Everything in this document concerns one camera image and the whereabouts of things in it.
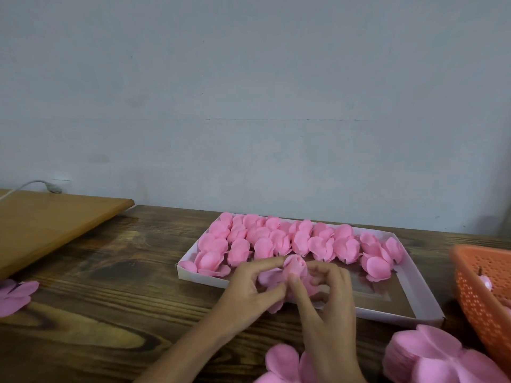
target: person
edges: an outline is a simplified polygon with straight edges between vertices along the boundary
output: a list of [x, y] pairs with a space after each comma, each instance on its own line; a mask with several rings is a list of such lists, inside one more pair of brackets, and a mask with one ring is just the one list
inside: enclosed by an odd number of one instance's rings
[[303, 329], [303, 342], [310, 355], [318, 383], [363, 383], [356, 354], [356, 317], [349, 273], [335, 264], [307, 262], [312, 284], [326, 284], [329, 294], [314, 299], [325, 302], [321, 313], [312, 305], [301, 280], [259, 293], [259, 273], [282, 267], [284, 257], [241, 263], [213, 309], [179, 339], [135, 383], [189, 383], [222, 346], [248, 328], [274, 303], [284, 299], [287, 288], [294, 293]]

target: white cable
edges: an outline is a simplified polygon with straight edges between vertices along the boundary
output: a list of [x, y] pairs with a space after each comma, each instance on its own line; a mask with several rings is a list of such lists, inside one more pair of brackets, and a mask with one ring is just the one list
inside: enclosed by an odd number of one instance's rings
[[5, 199], [7, 196], [9, 196], [11, 193], [15, 192], [15, 191], [19, 191], [20, 189], [22, 189], [23, 187], [26, 187], [27, 185], [29, 184], [32, 184], [32, 183], [43, 183], [45, 186], [46, 186], [46, 189], [48, 191], [50, 191], [51, 193], [62, 193], [62, 188], [59, 187], [58, 185], [55, 185], [55, 184], [52, 184], [52, 183], [49, 183], [48, 181], [44, 181], [44, 180], [31, 180], [23, 185], [20, 185], [19, 187], [17, 188], [14, 188], [14, 189], [11, 189], [9, 192], [7, 192], [6, 194], [0, 196], [0, 201]]

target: wood grain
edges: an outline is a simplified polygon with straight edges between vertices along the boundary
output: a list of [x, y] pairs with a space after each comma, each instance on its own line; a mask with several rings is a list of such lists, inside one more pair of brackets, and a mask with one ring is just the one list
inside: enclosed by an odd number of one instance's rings
[[[0, 319], [5, 382], [128, 382], [199, 321], [222, 290], [177, 279], [175, 264], [218, 212], [137, 206], [96, 227], [16, 275], [36, 279], [34, 302]], [[466, 346], [482, 345], [453, 298], [453, 244], [511, 249], [511, 239], [397, 228], [443, 308], [445, 329]], [[368, 381], [385, 381], [381, 359], [391, 325], [359, 319], [358, 357]], [[264, 355], [285, 342], [303, 350], [296, 306], [264, 314], [222, 348], [199, 382], [252, 382]]]
[[[8, 190], [0, 189], [0, 196]], [[0, 202], [0, 279], [133, 206], [131, 199], [16, 191]]]

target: orange plastic basket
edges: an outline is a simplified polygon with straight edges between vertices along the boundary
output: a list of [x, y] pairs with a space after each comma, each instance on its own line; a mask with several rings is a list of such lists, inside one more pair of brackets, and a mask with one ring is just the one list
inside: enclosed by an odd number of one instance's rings
[[[455, 245], [457, 299], [490, 357], [511, 378], [511, 251]], [[479, 269], [493, 284], [490, 292], [478, 277]]]

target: white wall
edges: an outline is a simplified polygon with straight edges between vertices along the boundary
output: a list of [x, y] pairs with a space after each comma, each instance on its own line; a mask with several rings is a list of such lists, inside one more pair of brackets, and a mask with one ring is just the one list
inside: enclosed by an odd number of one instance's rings
[[495, 233], [511, 0], [0, 0], [0, 186]]

